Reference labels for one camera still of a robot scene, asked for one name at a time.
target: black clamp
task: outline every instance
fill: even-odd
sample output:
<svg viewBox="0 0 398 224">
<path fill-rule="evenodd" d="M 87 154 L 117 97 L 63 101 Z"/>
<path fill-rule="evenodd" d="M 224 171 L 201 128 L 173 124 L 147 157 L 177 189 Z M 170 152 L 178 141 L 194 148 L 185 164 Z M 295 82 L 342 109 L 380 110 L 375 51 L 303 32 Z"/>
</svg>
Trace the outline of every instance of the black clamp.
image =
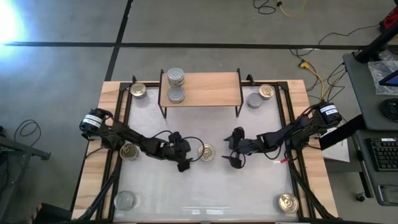
<svg viewBox="0 0 398 224">
<path fill-rule="evenodd" d="M 246 77 L 247 81 L 250 81 L 250 85 L 254 86 L 256 83 L 253 80 L 253 76 L 251 74 L 247 75 Z"/>
</svg>

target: gold can lid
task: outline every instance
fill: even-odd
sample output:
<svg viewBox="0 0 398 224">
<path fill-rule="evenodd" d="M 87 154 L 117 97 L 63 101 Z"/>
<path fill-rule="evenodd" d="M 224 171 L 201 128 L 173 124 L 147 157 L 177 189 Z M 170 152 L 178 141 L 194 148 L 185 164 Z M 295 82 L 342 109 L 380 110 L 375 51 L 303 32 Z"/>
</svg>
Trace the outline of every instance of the gold can lid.
<svg viewBox="0 0 398 224">
<path fill-rule="evenodd" d="M 130 87 L 130 93 L 133 96 L 142 96 L 145 94 L 147 88 L 142 83 L 135 83 Z"/>
<path fill-rule="evenodd" d="M 119 155 L 122 159 L 133 160 L 138 157 L 138 149 L 134 144 L 125 144 L 120 148 Z"/>
<path fill-rule="evenodd" d="M 198 150 L 198 156 L 200 156 L 203 152 L 203 146 L 200 146 Z M 210 161 L 216 156 L 216 150 L 212 145 L 205 144 L 205 151 L 203 156 L 200 158 L 203 161 Z"/>
<path fill-rule="evenodd" d="M 299 209 L 299 201 L 292 194 L 283 194 L 279 197 L 279 207 L 285 213 L 295 213 Z"/>
<path fill-rule="evenodd" d="M 264 98 L 271 98 L 274 95 L 274 88 L 270 85 L 263 84 L 259 88 L 260 95 Z"/>
</svg>

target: wooden table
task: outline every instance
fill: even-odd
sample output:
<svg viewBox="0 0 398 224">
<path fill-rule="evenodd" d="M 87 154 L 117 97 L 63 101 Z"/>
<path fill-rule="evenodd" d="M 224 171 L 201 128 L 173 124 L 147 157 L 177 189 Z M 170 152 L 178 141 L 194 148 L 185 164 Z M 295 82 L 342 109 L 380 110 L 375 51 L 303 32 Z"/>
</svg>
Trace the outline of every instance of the wooden table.
<svg viewBox="0 0 398 224">
<path fill-rule="evenodd" d="M 305 85 L 303 80 L 279 80 L 281 82 L 287 82 L 289 85 L 290 98 L 292 100 L 292 106 L 295 117 L 301 114 L 301 112 L 307 109 L 310 105 L 308 102 L 307 92 L 305 91 Z M 115 111 L 116 101 L 119 93 L 120 82 L 104 82 L 101 91 L 101 97 L 99 99 L 98 107 L 108 110 L 112 113 Z M 120 120 L 124 118 L 125 102 L 122 104 Z M 287 109 L 284 109 L 286 121 L 289 122 Z M 310 145 L 320 147 L 317 140 L 310 140 Z M 100 141 L 93 141 L 89 143 L 87 153 L 94 151 L 100 147 Z M 78 182 L 78 193 L 73 208 L 73 218 L 78 218 L 84 213 L 88 206 L 97 196 L 101 188 L 101 182 L 103 178 L 104 165 L 106 160 L 106 150 L 102 150 L 92 154 L 83 164 L 83 172 L 81 174 L 80 181 Z M 305 148 L 303 150 L 303 157 L 305 161 L 305 167 L 307 170 L 308 180 L 310 182 L 310 188 L 312 192 L 317 196 L 319 201 L 325 208 L 334 216 L 338 216 L 335 201 L 331 191 L 328 174 L 326 172 L 325 162 L 323 160 L 322 152 L 319 149 Z M 111 190 L 108 192 L 106 197 L 106 203 L 104 207 L 103 215 L 108 215 L 108 205 L 110 200 Z M 302 191 L 300 191 L 300 197 L 303 203 L 303 213 L 307 217 L 308 210 L 306 209 L 305 197 Z"/>
</svg>

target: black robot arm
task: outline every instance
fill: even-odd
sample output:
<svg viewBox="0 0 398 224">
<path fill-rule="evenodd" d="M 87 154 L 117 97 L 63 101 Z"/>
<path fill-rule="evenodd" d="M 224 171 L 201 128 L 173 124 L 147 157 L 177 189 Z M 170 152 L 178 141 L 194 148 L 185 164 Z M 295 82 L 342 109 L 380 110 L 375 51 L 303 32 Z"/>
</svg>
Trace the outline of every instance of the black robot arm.
<svg viewBox="0 0 398 224">
<path fill-rule="evenodd" d="M 327 129 L 337 126 L 341 116 L 333 103 L 321 103 L 308 107 L 297 119 L 275 132 L 258 134 L 256 139 L 245 139 L 244 129 L 235 128 L 232 135 L 225 141 L 232 150 L 229 156 L 231 166 L 241 169 L 245 164 L 245 155 L 253 153 L 268 153 L 276 151 L 285 141 L 291 149 L 302 149 L 308 143 L 310 136 L 316 133 L 325 134 Z"/>
<path fill-rule="evenodd" d="M 191 148 L 179 132 L 170 134 L 169 141 L 155 137 L 147 138 L 119 121 L 114 120 L 112 126 L 107 126 L 106 120 L 109 118 L 113 119 L 109 111 L 99 108 L 91 110 L 79 125 L 83 132 L 81 135 L 89 140 L 100 137 L 101 145 L 112 151 L 120 150 L 125 141 L 129 141 L 138 145 L 140 150 L 149 157 L 177 162 L 180 172 L 190 168 L 192 159 L 187 159 L 186 156 Z"/>
</svg>

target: electrical cable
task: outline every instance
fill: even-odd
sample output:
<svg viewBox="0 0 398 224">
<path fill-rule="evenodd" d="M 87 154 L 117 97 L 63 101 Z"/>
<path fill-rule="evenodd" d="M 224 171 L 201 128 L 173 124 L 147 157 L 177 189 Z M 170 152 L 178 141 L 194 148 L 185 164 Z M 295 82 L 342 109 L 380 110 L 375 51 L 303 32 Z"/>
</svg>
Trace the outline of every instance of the electrical cable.
<svg viewBox="0 0 398 224">
<path fill-rule="evenodd" d="M 343 36 L 343 37 L 348 37 L 349 35 L 353 34 L 353 33 L 356 32 L 356 31 L 363 30 L 363 29 L 368 29 L 368 28 L 372 28 L 372 27 L 378 27 L 378 26 L 379 26 L 379 24 L 373 25 L 373 26 L 360 27 L 360 28 L 357 28 L 357 29 L 355 29 L 355 30 L 352 30 L 352 31 L 349 32 L 348 34 L 340 34 L 340 33 L 337 33 L 337 32 L 331 32 L 331 33 L 327 34 L 326 36 L 322 37 L 321 40 L 319 40 L 319 42 L 318 42 L 318 44 L 317 44 L 317 47 L 319 47 L 319 46 L 321 45 L 322 41 L 325 40 L 325 38 L 327 38 L 327 37 L 330 36 L 330 35 L 340 35 L 340 36 Z M 299 50 L 296 49 L 295 47 L 292 48 L 292 49 L 289 49 L 289 50 L 290 50 L 290 53 L 291 53 L 292 55 L 294 55 L 294 56 L 296 56 L 296 57 L 302 59 L 301 57 L 306 56 L 306 55 L 309 55 L 309 54 L 310 54 L 311 52 L 313 52 L 316 48 L 313 48 L 313 49 L 311 49 L 311 50 L 309 50 L 308 52 L 303 53 L 303 54 L 299 54 Z"/>
<path fill-rule="evenodd" d="M 270 159 L 270 160 L 275 160 L 276 158 L 279 157 L 279 154 L 280 154 L 280 152 L 281 152 L 281 148 L 282 148 L 282 146 L 279 146 L 278 153 L 276 154 L 275 157 L 269 157 L 269 156 L 267 155 L 266 152 L 263 152 L 263 153 L 264 153 L 264 155 L 266 155 L 266 157 L 267 157 L 268 159 Z"/>
<path fill-rule="evenodd" d="M 196 162 L 196 161 L 198 161 L 198 160 L 204 155 L 204 153 L 205 153 L 205 143 L 203 143 L 203 141 L 202 141 L 200 138 L 194 137 L 194 136 L 188 136 L 188 137 L 182 138 L 182 140 L 184 140 L 184 139 L 196 139 L 196 140 L 200 141 L 201 146 L 203 147 L 203 150 L 201 151 L 200 156 L 199 156 L 197 159 L 194 159 L 194 160 L 192 160 L 192 158 L 189 159 L 190 162 Z"/>
<path fill-rule="evenodd" d="M 25 129 L 26 127 L 28 127 L 29 125 L 31 125 L 31 124 L 35 124 L 35 125 L 36 125 L 36 127 L 33 129 L 33 131 L 31 131 L 31 132 L 29 132 L 29 133 L 26 133 L 26 134 L 23 134 L 22 132 L 24 131 L 24 129 Z M 17 140 L 17 133 L 18 133 L 18 131 L 19 131 L 19 135 L 20 135 L 21 137 L 27 137 L 27 136 L 30 136 L 31 134 L 35 133 L 37 129 L 39 129 L 39 136 L 38 136 L 38 137 L 36 138 L 36 140 L 30 145 L 30 147 L 34 146 L 34 144 L 36 144 L 36 142 L 37 142 L 37 141 L 40 139 L 40 137 L 42 136 L 42 129 L 40 128 L 40 125 L 39 125 L 35 120 L 33 120 L 33 119 L 27 119 L 27 120 L 23 121 L 23 122 L 18 126 L 18 128 L 17 128 L 17 129 L 15 130 L 15 132 L 14 132 L 14 141 L 15 141 L 15 142 L 18 142 L 18 140 Z"/>
<path fill-rule="evenodd" d="M 343 72 L 344 70 L 345 70 L 345 69 L 343 68 L 343 69 L 341 69 L 340 71 L 338 71 L 338 72 L 336 72 L 336 73 L 334 73 L 334 74 L 329 75 L 329 77 L 328 77 L 327 79 L 322 80 L 322 82 L 327 81 L 329 78 L 334 77 L 335 75 L 337 75 L 337 74 Z M 308 91 L 312 91 L 312 90 L 313 90 L 317 85 L 319 85 L 319 84 L 321 84 L 321 82 L 316 82 L 314 85 L 312 85 L 312 86 L 311 86 L 310 88 L 308 88 L 307 90 L 308 90 Z"/>
<path fill-rule="evenodd" d="M 304 12 L 304 8 L 305 8 L 306 4 L 307 4 L 307 0 L 304 0 L 303 4 L 301 6 L 301 11 L 302 12 L 300 12 L 299 14 L 296 14 L 296 15 L 291 15 L 291 14 L 286 13 L 284 11 L 283 7 L 282 7 L 282 1 L 281 0 L 278 0 L 278 3 L 276 5 L 279 6 L 280 10 L 282 11 L 283 14 L 285 14 L 285 16 L 287 16 L 287 17 L 297 17 L 297 16 L 300 16 Z"/>
<path fill-rule="evenodd" d="M 333 87 L 332 87 L 333 85 L 329 82 L 330 78 L 331 78 L 331 77 L 334 77 L 335 75 L 337 75 L 337 74 L 339 74 L 339 73 L 341 73 L 341 72 L 343 72 L 343 71 L 345 70 L 345 69 L 342 69 L 342 70 L 336 72 L 342 65 L 343 65 L 343 63 L 339 64 L 339 65 L 330 73 L 330 75 L 328 76 L 328 78 L 327 78 L 326 80 L 321 80 L 321 81 L 318 83 L 317 81 L 319 80 L 319 78 L 317 78 L 317 80 L 316 80 L 316 82 L 314 83 L 314 85 L 312 85 L 309 89 L 307 89 L 307 92 L 308 92 L 308 91 L 312 91 L 312 90 L 315 88 L 315 86 L 317 86 L 317 85 L 319 85 L 319 84 L 322 84 L 322 85 L 323 85 L 323 82 L 324 82 L 324 81 L 327 81 L 328 84 L 331 85 L 331 86 L 329 86 L 329 88 L 326 90 L 326 92 L 323 93 L 323 97 L 321 97 L 321 100 L 323 100 L 324 97 L 326 96 L 326 94 L 328 94 L 328 93 L 331 91 L 331 89 L 333 88 Z"/>
<path fill-rule="evenodd" d="M 307 144 L 307 147 L 311 147 L 311 148 L 313 148 L 313 149 L 321 149 L 321 148 L 319 148 L 319 147 L 310 146 L 309 144 Z"/>
<path fill-rule="evenodd" d="M 266 0 L 264 3 L 262 3 L 260 6 L 256 6 L 256 1 L 258 0 L 253 0 L 253 7 L 255 9 L 257 9 L 257 12 L 262 14 L 262 15 L 271 15 L 273 13 L 276 12 L 276 8 L 272 7 L 272 6 L 267 6 L 267 3 L 269 2 L 269 0 Z M 262 12 L 261 9 L 271 9 L 270 12 Z"/>
<path fill-rule="evenodd" d="M 169 131 L 169 130 L 164 130 L 164 131 L 161 131 L 161 132 L 155 134 L 154 136 L 150 137 L 149 139 L 156 138 L 158 135 L 160 135 L 160 134 L 162 134 L 162 133 L 170 133 L 170 134 L 173 134 L 173 132 L 171 132 L 171 131 Z"/>
<path fill-rule="evenodd" d="M 398 122 L 398 100 L 387 99 L 381 102 L 379 105 L 381 113 L 388 119 L 394 122 Z"/>
<path fill-rule="evenodd" d="M 343 78 L 343 76 L 344 76 L 345 74 L 346 74 L 346 72 L 343 73 L 343 74 L 341 74 L 340 77 L 337 78 L 337 79 L 331 84 L 332 88 L 330 89 L 330 91 L 329 91 L 329 93 L 328 93 L 328 102 L 331 101 L 335 96 L 337 96 L 341 91 L 343 91 L 343 90 L 346 88 L 345 86 L 338 86 L 338 85 L 336 85 L 336 84 Z M 340 89 L 336 94 L 334 94 L 334 95 L 330 98 L 330 93 L 333 91 L 333 88 L 341 88 L 341 89 Z"/>
<path fill-rule="evenodd" d="M 285 151 L 284 157 L 285 157 L 285 159 L 289 159 L 289 157 L 287 156 L 287 151 Z M 299 156 L 296 156 L 296 158 L 293 158 L 292 161 L 295 161 L 295 160 L 298 159 L 298 158 L 299 158 Z"/>
<path fill-rule="evenodd" d="M 86 155 L 85 159 L 87 159 L 87 157 L 91 156 L 93 153 L 96 153 L 101 149 L 104 149 L 104 147 L 99 147 L 99 148 L 95 149 L 94 151 L 90 152 L 89 154 Z"/>
<path fill-rule="evenodd" d="M 307 70 L 308 71 L 310 71 L 311 73 L 313 73 L 316 77 L 317 77 L 317 80 L 320 80 L 320 82 L 321 82 L 321 100 L 323 99 L 323 90 L 324 90 L 324 85 L 323 85 L 323 80 L 322 80 L 322 77 L 317 73 L 317 72 L 315 72 L 314 70 L 312 70 L 311 68 L 307 68 Z"/>
</svg>

